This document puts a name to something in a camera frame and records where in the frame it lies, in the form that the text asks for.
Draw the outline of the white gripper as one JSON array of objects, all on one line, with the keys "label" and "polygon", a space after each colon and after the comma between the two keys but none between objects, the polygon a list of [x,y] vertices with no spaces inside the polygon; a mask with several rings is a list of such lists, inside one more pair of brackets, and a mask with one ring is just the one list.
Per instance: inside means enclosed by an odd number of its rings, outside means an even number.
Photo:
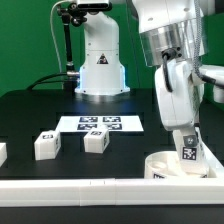
[{"label": "white gripper", "polygon": [[[155,87],[162,124],[167,131],[192,127],[202,101],[202,87],[192,83],[192,66],[187,61],[168,63],[172,92],[165,85],[163,68],[155,73]],[[196,135],[183,137],[186,147],[196,147]]]}]

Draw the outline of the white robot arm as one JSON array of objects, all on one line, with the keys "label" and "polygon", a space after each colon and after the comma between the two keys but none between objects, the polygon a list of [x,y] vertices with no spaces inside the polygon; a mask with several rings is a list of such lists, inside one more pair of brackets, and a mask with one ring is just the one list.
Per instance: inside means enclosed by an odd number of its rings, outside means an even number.
[{"label": "white robot arm", "polygon": [[[129,88],[119,60],[118,25],[105,13],[112,0],[78,0],[84,22],[85,61],[77,92],[116,95]],[[155,66],[155,87],[164,128],[178,146],[200,143],[199,106],[204,84],[224,87],[224,68],[203,65],[202,19],[215,12],[215,0],[127,0],[138,20],[145,62]]]}]

